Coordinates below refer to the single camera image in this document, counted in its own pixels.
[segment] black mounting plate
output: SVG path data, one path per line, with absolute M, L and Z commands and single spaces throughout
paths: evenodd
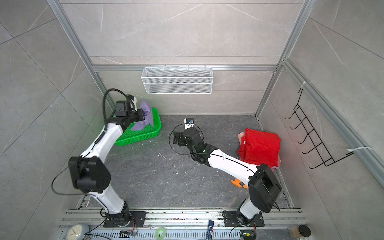
M 143 227 L 144 221 L 145 221 L 145 215 L 147 214 L 147 212 L 142 211 L 142 212 L 130 212 L 130 213 L 132 215 L 132 218 L 135 219 L 136 227 Z M 119 225 L 113 223 L 108 218 L 105 219 L 103 226 L 104 227 L 120 227 Z M 133 221 L 130 221 L 129 224 L 125 227 L 133 227 Z
M 239 221 L 236 219 L 236 211 L 223 211 L 223 217 L 224 217 L 224 225 L 226 227 L 234 227 L 239 225 Z M 257 227 L 265 226 L 262 212 L 259 212 L 258 214 L 256 214 L 255 217 L 253 218 L 253 221 L 255 221 Z M 255 226 L 253 221 L 249 224 L 248 227 Z

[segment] clock face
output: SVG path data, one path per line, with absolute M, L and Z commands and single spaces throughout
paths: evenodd
M 69 229 L 66 240 L 81 240 L 83 237 L 83 227 L 82 225 L 77 224 Z

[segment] folded red towel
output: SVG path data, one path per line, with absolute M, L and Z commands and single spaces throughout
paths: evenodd
M 272 168 L 278 166 L 279 151 L 280 138 L 277 134 L 247 128 L 238 153 L 243 162 L 255 165 L 264 163 Z

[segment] jar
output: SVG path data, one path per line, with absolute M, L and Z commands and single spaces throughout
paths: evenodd
M 306 225 L 294 226 L 288 228 L 288 232 L 291 238 L 301 238 L 311 236 L 311 230 Z

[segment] clock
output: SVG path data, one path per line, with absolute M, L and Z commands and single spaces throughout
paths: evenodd
M 84 223 L 79 223 L 72 226 L 65 236 L 65 240 L 83 240 L 85 234 L 89 232 L 89 226 Z

